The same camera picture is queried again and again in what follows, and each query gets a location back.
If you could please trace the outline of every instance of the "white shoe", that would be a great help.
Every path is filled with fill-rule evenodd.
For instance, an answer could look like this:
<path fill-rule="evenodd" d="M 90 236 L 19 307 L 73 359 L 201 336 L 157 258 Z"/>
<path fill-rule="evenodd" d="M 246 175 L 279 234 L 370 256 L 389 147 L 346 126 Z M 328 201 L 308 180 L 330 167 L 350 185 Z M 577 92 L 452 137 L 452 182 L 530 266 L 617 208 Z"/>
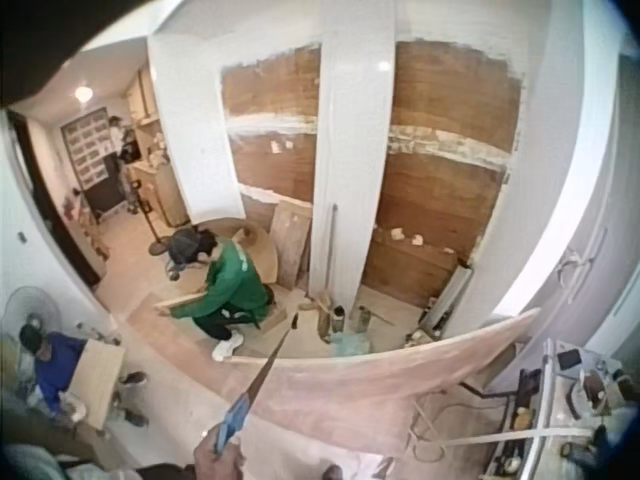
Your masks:
<path fill-rule="evenodd" d="M 233 351 L 244 343 L 244 335 L 233 330 L 229 340 L 221 340 L 216 348 L 211 352 L 211 358 L 216 362 L 222 362 L 225 358 L 233 355 Z"/>

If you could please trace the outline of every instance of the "black pants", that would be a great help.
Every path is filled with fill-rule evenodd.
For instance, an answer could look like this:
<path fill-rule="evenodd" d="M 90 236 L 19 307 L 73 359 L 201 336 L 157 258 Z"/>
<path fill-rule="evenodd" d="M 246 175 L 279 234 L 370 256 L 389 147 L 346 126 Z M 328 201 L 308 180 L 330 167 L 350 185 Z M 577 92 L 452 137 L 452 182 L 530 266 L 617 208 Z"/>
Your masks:
<path fill-rule="evenodd" d="M 251 313 L 245 312 L 231 303 L 225 303 L 220 309 L 209 315 L 193 317 L 193 323 L 210 337 L 225 341 L 231 338 L 231 330 L 227 328 L 227 325 L 255 323 L 255 319 Z"/>

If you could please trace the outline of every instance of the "green shirt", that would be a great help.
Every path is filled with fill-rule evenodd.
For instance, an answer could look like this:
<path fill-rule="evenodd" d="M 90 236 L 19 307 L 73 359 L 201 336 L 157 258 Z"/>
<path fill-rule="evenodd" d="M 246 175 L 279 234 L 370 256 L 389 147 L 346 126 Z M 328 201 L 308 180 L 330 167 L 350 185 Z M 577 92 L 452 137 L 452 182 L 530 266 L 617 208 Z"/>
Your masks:
<path fill-rule="evenodd" d="M 209 266 L 207 292 L 203 298 L 171 309 L 171 316 L 204 317 L 222 308 L 225 303 L 264 320 L 268 312 L 268 296 L 251 258 L 239 245 L 225 241 L 220 258 Z"/>

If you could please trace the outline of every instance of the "blue saw handle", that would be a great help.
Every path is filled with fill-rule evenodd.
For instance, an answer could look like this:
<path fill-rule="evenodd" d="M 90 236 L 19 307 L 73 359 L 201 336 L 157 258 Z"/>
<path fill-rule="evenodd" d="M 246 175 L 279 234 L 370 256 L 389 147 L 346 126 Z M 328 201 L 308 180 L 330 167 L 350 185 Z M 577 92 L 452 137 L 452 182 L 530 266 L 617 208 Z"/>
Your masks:
<path fill-rule="evenodd" d="M 249 401 L 249 396 L 246 393 L 243 393 L 231 406 L 220 425 L 214 452 L 216 455 L 222 454 L 224 447 L 227 446 L 229 440 L 231 440 L 236 433 L 242 430 L 242 427 L 244 427 L 244 421 L 247 418 L 247 415 L 249 415 L 250 408 L 251 402 Z"/>

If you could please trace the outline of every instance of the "ceiling light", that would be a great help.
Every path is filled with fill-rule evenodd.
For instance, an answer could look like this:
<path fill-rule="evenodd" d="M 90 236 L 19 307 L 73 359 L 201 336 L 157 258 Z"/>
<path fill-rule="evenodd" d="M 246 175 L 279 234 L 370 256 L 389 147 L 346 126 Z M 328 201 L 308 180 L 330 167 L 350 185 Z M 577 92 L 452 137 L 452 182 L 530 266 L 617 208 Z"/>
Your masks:
<path fill-rule="evenodd" d="M 93 97 L 93 90 L 89 87 L 78 87 L 75 96 L 80 103 L 87 103 Z"/>

